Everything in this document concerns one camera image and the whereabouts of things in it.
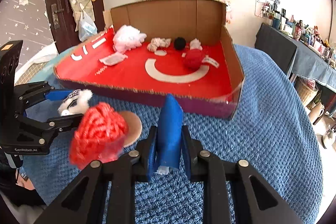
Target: bottle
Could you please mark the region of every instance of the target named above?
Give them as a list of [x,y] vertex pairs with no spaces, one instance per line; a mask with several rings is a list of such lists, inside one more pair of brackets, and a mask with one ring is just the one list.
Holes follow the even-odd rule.
[[302,34],[302,27],[303,27],[303,21],[300,20],[298,23],[296,23],[296,26],[295,26],[294,39],[296,41],[300,40],[300,37],[301,37],[301,34]]

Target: red knitted ball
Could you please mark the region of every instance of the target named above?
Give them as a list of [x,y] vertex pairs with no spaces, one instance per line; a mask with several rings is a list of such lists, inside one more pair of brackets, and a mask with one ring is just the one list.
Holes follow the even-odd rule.
[[184,57],[184,64],[190,69],[199,69],[202,65],[202,60],[205,58],[205,53],[197,48],[187,51]]
[[72,138],[69,160],[79,169],[91,161],[117,160],[124,146],[128,126],[124,118],[107,103],[89,108]]

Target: beige felt circle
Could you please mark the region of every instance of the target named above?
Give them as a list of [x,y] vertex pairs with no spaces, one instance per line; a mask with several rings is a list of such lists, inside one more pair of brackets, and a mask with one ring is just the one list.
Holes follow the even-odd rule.
[[126,135],[124,147],[134,144],[139,139],[142,132],[142,123],[140,118],[130,111],[118,112],[125,119],[128,125],[128,134]]
[[167,52],[163,50],[158,50],[158,51],[155,51],[154,54],[157,56],[166,56]]

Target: red paper lining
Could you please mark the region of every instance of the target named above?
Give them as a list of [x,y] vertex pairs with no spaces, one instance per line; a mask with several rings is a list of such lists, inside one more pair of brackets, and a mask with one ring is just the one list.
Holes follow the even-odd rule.
[[160,72],[169,75],[186,75],[194,72],[183,64],[181,55],[188,49],[177,51],[172,43],[169,48],[163,49],[167,51],[166,56],[156,56],[153,52],[147,50],[147,43],[145,42],[142,47],[127,51],[125,54],[128,58],[121,63],[114,66],[105,66],[99,59],[114,52],[112,36],[110,31],[105,34],[103,37],[106,38],[106,42],[95,49],[92,48],[92,45],[99,39],[88,42],[86,44],[87,55],[84,54],[82,47],[77,48],[74,55],[81,55],[82,59],[75,61],[71,56],[68,56],[61,61],[56,67],[59,78],[207,99],[228,95],[232,92],[220,42],[214,46],[202,46],[205,54],[220,64],[219,68],[209,65],[209,71],[203,78],[191,83],[176,84],[160,82],[151,78],[145,70],[145,62],[148,58],[154,58],[156,59],[155,67]]

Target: black pom pom ball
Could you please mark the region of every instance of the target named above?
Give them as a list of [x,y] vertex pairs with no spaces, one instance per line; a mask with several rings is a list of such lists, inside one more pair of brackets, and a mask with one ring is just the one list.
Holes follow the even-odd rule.
[[185,48],[186,40],[183,37],[178,37],[174,40],[174,48],[181,51]]

